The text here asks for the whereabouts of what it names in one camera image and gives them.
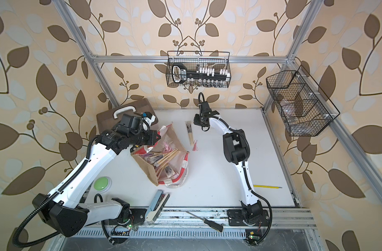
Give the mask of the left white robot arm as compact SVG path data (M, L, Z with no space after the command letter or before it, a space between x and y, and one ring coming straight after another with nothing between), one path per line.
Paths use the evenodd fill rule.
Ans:
M150 128L155 121L155 115L150 112L134 116L124 114L112 129L93 137L88 143L85 158L77 167L48 194L40 193L34 198L35 209L15 230L12 244L17 248L25 248L59 234L71 237L85 226L106 220L130 223L130 205L120 198L103 200L97 194L96 201L91 204L81 203L80 200L104 167L121 151L128 147L154 146L160 140L158 132ZM20 241L21 233L36 215L55 232L36 241Z

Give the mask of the folding fan black print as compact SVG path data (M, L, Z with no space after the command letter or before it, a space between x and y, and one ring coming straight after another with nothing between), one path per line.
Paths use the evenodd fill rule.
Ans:
M198 151L197 148L197 141L193 137L193 131L192 131L192 123L191 121L186 121L186 128L187 128L187 135L190 141L190 145L192 146L192 151Z

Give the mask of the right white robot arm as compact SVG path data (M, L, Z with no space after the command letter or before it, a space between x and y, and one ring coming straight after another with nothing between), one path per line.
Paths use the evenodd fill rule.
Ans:
M227 162L231 163L239 176L243 198L241 203L241 220L245 225L255 226L266 217L268 226L261 235L250 235L246 242L250 246L258 246L268 235L273 219L270 202L255 192L248 168L251 148L242 129L235 129L226 123L219 112L212 110L202 92L198 94L199 113L194 116L194 125L206 132L214 128L222 135L223 153Z

